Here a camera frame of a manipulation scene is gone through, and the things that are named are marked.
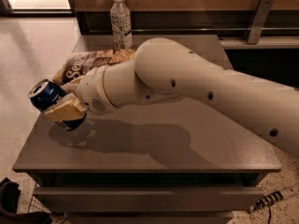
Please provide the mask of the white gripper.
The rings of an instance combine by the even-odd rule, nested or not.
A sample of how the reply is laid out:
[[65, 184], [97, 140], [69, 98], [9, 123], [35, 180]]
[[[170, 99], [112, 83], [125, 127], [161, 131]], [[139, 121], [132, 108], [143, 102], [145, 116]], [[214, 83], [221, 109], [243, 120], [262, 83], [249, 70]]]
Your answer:
[[43, 111], [44, 116], [52, 121], [70, 121], [83, 119], [88, 108], [94, 114], [115, 112], [117, 107], [109, 101], [104, 89], [106, 70], [107, 66], [100, 66], [85, 76], [65, 83], [62, 89], [69, 94], [61, 98], [56, 105], [51, 105]]

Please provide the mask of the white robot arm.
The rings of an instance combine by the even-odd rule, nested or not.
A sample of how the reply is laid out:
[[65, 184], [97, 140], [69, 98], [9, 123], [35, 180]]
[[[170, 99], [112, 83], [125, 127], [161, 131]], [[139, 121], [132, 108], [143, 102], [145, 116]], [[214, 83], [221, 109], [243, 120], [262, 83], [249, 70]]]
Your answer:
[[43, 111], [53, 121], [188, 97], [299, 157], [298, 90], [216, 65], [171, 39], [149, 39], [131, 61], [94, 68], [62, 88], [67, 95]]

